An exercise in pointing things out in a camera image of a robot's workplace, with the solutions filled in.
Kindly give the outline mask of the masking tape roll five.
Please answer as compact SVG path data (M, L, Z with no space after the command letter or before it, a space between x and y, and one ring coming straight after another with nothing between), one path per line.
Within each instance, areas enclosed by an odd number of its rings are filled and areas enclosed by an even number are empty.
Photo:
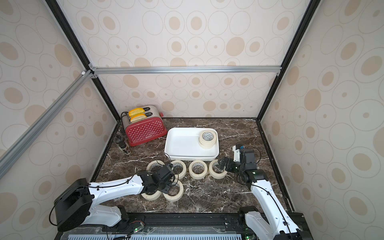
M174 160L171 162L171 164L173 165L173 172L175 174L176 179L183 179L187 173L186 164L180 160Z

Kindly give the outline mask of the masking tape roll three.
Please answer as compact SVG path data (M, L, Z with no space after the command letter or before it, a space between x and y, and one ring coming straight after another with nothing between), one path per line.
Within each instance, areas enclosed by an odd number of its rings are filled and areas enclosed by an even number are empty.
M150 162L147 165L146 170L149 172L155 172L155 171L161 169L164 165L165 165L165 163L163 161L155 160L155 161Z

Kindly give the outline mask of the yellow toast slice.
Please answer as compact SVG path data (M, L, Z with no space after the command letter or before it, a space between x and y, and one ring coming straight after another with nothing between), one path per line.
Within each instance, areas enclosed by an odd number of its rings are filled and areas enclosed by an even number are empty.
M145 113L148 109L149 109L149 108L135 108L135 109L133 109L133 110L130 110L129 113L128 113L128 115L129 115L130 117L132 117L132 116L135 116L135 115L138 115L138 114L143 114L143 113Z
M148 116L144 113L140 113L140 114L137 114L137 115L134 115L130 118L130 122L131 123L135 123L135 122L138 122L140 120L143 120L145 118L147 118Z

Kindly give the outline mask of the masking tape roll six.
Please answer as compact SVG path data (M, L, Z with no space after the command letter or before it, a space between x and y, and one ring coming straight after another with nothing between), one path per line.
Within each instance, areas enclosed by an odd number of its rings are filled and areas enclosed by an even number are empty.
M201 180L208 173L207 164L201 160L195 160L189 165L189 173L193 179Z

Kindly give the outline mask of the masking tape roll two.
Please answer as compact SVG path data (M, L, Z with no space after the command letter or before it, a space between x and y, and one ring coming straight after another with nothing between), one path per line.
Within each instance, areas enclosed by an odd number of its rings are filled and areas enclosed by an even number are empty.
M211 130L204 130L199 135L199 142L201 143L216 143L217 133Z

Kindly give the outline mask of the white plastic storage tray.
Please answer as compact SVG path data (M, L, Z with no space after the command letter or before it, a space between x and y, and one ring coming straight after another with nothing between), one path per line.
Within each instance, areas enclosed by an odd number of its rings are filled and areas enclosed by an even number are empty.
M204 130L217 133L216 145L208 150L199 146L199 135ZM219 155L218 132L210 128L172 128L167 134L165 153L171 160L213 161Z

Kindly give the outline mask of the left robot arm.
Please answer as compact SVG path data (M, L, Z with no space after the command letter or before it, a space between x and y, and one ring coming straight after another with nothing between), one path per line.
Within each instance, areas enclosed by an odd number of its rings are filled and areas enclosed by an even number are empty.
M154 172L138 171L133 176L109 182L89 183L76 180L54 201L51 213L56 215L54 226L67 232L82 225L102 226L111 232L135 232L141 224L131 220L124 207L107 207L104 202L133 195L167 194L178 177L173 164Z

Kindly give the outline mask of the horizontal aluminium frame bar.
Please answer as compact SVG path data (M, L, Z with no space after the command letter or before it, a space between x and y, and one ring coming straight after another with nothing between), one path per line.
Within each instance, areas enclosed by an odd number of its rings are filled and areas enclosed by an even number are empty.
M281 66L202 66L202 67L94 67L97 75L103 74L218 74L218 73L279 73Z

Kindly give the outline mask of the left slanted aluminium bar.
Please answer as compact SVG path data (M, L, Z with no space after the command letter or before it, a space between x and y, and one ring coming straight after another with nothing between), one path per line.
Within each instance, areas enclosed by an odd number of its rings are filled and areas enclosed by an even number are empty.
M76 92L91 77L92 71L83 72L49 107L47 110L27 129L23 135L4 153L1 158L1 177L3 177L22 156L27 148L35 141L48 124L66 106Z

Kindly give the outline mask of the masking tape roll one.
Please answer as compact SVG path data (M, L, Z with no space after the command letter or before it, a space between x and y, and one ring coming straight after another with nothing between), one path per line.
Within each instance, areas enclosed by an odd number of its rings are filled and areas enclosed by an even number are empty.
M155 201L157 200L160 196L162 195L162 192L160 191L156 191L155 193L149 195L149 194L146 194L146 193L143 193L141 194L141 196L147 200L147 201Z

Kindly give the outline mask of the masking tape roll seven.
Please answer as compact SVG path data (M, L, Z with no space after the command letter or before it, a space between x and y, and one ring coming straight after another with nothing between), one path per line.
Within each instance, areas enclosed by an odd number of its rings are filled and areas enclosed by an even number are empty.
M199 142L199 146L205 150L211 149L215 146L215 143L201 143Z

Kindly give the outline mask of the yellow toast slice rear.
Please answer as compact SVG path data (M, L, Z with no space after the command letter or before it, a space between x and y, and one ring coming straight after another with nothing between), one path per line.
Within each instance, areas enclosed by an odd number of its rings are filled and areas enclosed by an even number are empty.
M130 110L129 113L128 113L128 115L129 115L130 117L132 117L132 116L135 116L135 115L138 115L138 114L143 114L143 113L145 113L148 109L149 109L149 108L135 108L135 109L133 109L133 110Z

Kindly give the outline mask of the yellow toast slice front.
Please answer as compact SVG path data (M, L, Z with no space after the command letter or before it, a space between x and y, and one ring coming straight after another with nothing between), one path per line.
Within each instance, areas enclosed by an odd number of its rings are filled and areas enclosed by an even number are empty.
M130 118L130 122L131 123L135 123L135 122L138 122L140 120L143 120L145 118L147 118L148 116L144 113L140 113L140 114L137 114L137 115L134 115Z

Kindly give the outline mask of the masking tape roll four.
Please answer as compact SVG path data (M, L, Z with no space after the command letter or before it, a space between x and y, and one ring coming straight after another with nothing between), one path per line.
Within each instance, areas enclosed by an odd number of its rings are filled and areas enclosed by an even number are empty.
M214 179L220 180L226 177L227 171L219 168L218 159L215 159L209 164L209 173Z

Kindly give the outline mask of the masking tape roll eight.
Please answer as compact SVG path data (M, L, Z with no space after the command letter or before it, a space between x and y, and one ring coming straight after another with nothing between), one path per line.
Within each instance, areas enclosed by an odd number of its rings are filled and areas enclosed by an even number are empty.
M181 181L175 181L167 194L163 193L165 199L169 202L177 202L184 194L184 185Z

